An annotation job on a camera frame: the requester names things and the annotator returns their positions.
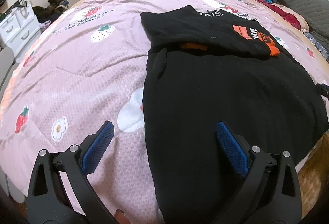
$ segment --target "metal pivot bolt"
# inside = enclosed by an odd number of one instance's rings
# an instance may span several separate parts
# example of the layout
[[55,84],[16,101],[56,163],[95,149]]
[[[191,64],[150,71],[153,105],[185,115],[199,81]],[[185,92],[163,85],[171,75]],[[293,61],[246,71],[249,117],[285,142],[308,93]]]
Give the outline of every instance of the metal pivot bolt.
[[78,145],[72,145],[71,147],[70,147],[70,152],[76,152],[78,150]]
[[283,151],[283,155],[284,155],[285,157],[289,157],[289,156],[290,156],[290,153],[289,153],[288,151]]
[[261,151],[261,149],[258,146],[253,146],[251,149],[254,153],[259,153]]
[[44,156],[46,153],[47,153],[47,151],[45,149],[43,149],[39,152],[40,156]]

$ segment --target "quilted headboard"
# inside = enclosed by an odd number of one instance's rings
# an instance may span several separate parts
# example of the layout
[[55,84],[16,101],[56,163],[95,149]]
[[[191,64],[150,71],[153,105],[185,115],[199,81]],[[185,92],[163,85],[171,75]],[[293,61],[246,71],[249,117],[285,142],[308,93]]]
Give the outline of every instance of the quilted headboard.
[[278,2],[303,16],[311,27],[312,35],[329,51],[328,0],[278,0]]

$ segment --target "drawer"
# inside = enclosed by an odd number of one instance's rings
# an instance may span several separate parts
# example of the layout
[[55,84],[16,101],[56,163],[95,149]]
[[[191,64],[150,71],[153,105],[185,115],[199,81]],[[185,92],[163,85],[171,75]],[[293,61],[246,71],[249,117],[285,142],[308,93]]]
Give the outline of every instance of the drawer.
[[21,27],[34,16],[30,3],[27,4],[26,8],[18,8],[15,14]]
[[7,41],[20,29],[19,23],[17,21],[16,15],[12,15],[7,20],[3,21],[0,25],[0,35],[2,41],[7,43]]
[[37,39],[41,36],[41,31],[38,30],[34,36],[25,44],[25,46],[21,49],[16,57],[16,62],[21,62],[25,54],[30,50],[33,44],[37,41]]
[[21,49],[25,44],[35,35],[35,33],[40,30],[39,22],[36,16],[33,16],[26,26],[21,28],[21,30],[15,34],[9,41],[7,41],[6,46],[11,47],[14,52],[14,56],[19,54]]

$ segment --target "blue textured pad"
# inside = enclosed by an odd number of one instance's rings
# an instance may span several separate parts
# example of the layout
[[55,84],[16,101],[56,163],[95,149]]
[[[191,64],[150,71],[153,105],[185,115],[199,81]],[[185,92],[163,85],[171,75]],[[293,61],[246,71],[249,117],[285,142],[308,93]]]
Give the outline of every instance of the blue textured pad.
[[113,136],[114,126],[112,122],[109,122],[84,154],[81,168],[83,174],[88,175],[95,172]]
[[248,174],[248,159],[246,154],[223,122],[217,124],[216,134],[234,171],[245,178]]

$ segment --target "black device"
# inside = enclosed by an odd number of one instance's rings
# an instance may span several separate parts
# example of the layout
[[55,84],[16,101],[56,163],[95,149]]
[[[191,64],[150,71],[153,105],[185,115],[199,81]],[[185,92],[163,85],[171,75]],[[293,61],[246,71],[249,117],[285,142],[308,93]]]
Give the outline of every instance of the black device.
[[[258,146],[250,147],[223,122],[218,123],[216,135],[235,172],[245,180],[211,224],[298,224],[301,195],[289,152],[269,154]],[[113,124],[106,121],[81,145],[72,145],[61,153],[49,153],[46,149],[39,152],[27,198],[30,224],[118,224],[87,179],[113,136]],[[60,171],[67,173],[86,216],[73,210]]]

